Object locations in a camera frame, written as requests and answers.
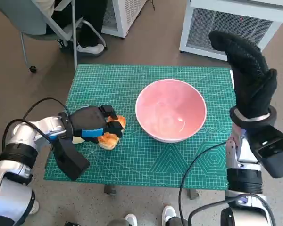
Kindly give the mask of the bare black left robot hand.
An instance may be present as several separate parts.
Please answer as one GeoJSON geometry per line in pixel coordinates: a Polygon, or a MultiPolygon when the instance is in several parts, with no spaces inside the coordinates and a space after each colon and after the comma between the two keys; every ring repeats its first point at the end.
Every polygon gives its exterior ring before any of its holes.
{"type": "Polygon", "coordinates": [[[106,132],[122,137],[124,127],[118,122],[115,110],[110,105],[87,106],[76,110],[69,116],[73,128],[73,136],[86,142],[97,144],[99,137],[106,132]]]}

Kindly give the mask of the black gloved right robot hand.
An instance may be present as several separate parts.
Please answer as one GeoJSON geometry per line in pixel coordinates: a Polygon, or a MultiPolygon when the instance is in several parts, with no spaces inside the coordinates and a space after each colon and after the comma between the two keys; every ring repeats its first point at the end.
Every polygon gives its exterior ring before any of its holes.
{"type": "Polygon", "coordinates": [[[239,112],[247,119],[266,115],[277,88],[277,70],[269,68],[261,49],[245,38],[215,30],[209,39],[232,68],[239,112]]]}

